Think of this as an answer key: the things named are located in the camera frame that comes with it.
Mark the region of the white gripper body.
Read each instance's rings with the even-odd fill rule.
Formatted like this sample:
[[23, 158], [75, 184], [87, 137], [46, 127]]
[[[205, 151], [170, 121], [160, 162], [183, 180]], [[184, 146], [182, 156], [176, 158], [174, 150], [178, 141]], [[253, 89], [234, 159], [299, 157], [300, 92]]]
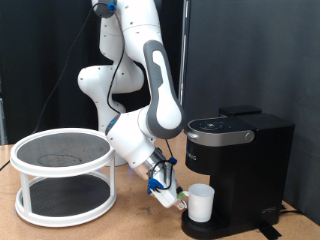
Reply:
[[172, 184], [169, 189], [165, 189], [164, 186], [154, 178], [149, 179], [149, 194], [155, 197], [165, 208], [175, 206], [178, 200], [175, 184]]

